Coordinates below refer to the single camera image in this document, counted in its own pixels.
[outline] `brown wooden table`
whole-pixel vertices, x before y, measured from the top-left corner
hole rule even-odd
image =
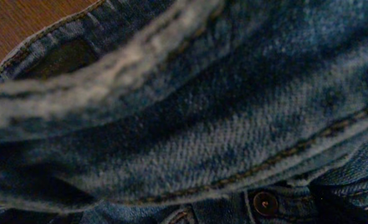
[[[0,0],[0,62],[26,37],[97,0]]]

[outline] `clothing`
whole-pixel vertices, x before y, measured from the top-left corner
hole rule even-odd
[[[99,1],[29,37],[0,66],[0,206],[368,223],[368,0]]]

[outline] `leather patch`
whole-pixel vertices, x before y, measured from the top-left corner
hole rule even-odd
[[[51,50],[40,62],[15,79],[46,80],[63,73],[74,72],[96,60],[97,56],[93,49],[84,40],[75,39]]]

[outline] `blue denim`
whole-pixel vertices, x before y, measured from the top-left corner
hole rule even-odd
[[[11,81],[77,39],[97,62]],[[0,66],[0,208],[368,223],[368,0],[99,1],[29,37]]]

